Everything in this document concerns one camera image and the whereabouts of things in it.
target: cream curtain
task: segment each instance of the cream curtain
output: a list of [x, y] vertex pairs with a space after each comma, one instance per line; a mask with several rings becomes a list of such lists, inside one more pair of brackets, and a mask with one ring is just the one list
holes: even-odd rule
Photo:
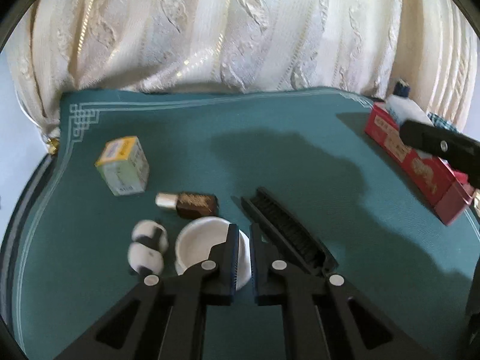
[[39, 0], [7, 44], [45, 133], [63, 92], [253, 92], [331, 86], [412, 98], [460, 129], [476, 36], [450, 0]]

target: red packaging with gold design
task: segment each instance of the red packaging with gold design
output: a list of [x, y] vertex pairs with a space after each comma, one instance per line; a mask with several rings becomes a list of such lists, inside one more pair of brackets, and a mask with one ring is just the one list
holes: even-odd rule
[[465, 175], [453, 172], [438, 157], [421, 158], [405, 146], [383, 103], [374, 103], [365, 132], [410, 176], [444, 224], [452, 223], [471, 204], [475, 189], [459, 181]]

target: green table mat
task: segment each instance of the green table mat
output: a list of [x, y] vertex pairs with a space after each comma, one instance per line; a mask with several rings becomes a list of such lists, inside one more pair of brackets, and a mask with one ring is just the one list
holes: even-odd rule
[[[13, 291], [15, 336], [50, 360], [136, 283], [134, 225], [169, 233], [165, 275], [187, 223], [157, 192], [217, 195], [221, 215], [249, 233], [238, 206], [265, 186], [332, 251], [339, 272], [409, 335], [455, 355], [480, 253], [468, 212], [445, 227], [402, 170], [364, 133], [361, 96], [320, 88], [239, 96], [68, 93], [54, 176], [22, 235]], [[115, 197], [94, 167], [105, 143], [136, 135], [150, 163], [145, 193]], [[280, 307], [257, 307], [251, 283], [232, 307], [210, 307], [205, 360], [284, 359]]]

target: panda figurine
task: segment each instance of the panda figurine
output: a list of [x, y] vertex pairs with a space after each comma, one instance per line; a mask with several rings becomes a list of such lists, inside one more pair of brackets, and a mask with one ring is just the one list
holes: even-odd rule
[[131, 233], [133, 241], [128, 248], [128, 263], [141, 278], [160, 276], [164, 263], [162, 254], [169, 247], [167, 231], [159, 223], [143, 220]]

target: blue checkered cloth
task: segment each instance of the blue checkered cloth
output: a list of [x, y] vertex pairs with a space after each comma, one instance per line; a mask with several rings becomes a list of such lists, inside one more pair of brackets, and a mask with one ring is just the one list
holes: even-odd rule
[[432, 112], [428, 112], [427, 116], [435, 127], [445, 128], [446, 130], [458, 132], [457, 128], [452, 123], [447, 122], [441, 116], [433, 114]]

